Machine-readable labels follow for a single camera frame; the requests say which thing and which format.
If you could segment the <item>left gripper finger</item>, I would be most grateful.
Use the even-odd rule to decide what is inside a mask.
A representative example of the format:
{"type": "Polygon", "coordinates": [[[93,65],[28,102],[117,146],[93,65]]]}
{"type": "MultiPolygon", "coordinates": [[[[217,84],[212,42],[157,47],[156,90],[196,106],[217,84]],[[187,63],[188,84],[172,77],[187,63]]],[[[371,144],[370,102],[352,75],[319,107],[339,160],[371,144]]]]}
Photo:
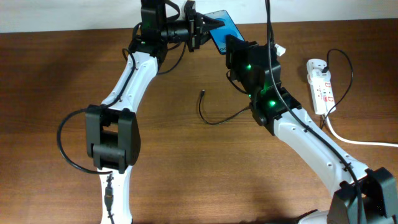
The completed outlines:
{"type": "Polygon", "coordinates": [[[224,26],[223,21],[212,19],[206,15],[202,16],[202,23],[202,31],[210,31],[224,26]]]}
{"type": "Polygon", "coordinates": [[[211,39],[211,33],[209,31],[202,32],[200,34],[200,45],[205,44],[211,39]]]}

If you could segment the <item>blue Galaxy smartphone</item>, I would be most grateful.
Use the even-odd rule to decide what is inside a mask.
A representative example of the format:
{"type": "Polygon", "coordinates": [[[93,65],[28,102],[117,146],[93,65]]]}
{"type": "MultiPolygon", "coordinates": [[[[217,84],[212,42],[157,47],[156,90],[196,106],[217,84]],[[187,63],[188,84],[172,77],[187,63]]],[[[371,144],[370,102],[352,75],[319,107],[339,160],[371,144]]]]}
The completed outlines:
{"type": "Polygon", "coordinates": [[[224,22],[224,26],[210,31],[213,42],[215,43],[218,52],[221,55],[226,53],[226,36],[233,35],[234,37],[244,40],[236,24],[233,22],[232,18],[226,10],[210,12],[206,16],[216,19],[218,21],[224,22]]]}

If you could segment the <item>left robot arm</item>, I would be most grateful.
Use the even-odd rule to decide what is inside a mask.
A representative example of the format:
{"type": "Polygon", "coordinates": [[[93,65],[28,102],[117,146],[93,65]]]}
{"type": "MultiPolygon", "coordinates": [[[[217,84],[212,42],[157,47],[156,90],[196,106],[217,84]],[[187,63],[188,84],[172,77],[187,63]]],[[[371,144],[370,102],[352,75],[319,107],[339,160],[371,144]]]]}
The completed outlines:
{"type": "Polygon", "coordinates": [[[132,223],[130,176],[141,149],[136,112],[152,79],[158,75],[168,45],[183,43],[189,51],[224,26],[195,10],[187,1],[180,9],[171,1],[142,1],[141,21],[123,50],[126,67],[112,92],[85,113],[86,149],[100,177],[102,223],[132,223]]]}

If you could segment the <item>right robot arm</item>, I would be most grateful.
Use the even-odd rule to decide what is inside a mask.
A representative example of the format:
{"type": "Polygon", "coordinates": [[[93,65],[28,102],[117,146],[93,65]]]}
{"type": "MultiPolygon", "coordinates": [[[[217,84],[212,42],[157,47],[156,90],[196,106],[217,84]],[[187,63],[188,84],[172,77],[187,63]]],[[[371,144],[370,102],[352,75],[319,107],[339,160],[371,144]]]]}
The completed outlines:
{"type": "Polygon", "coordinates": [[[289,145],[331,194],[327,211],[312,210],[291,223],[397,223],[394,176],[359,162],[313,123],[282,87],[274,48],[227,35],[226,66],[248,94],[257,124],[289,145]]]}

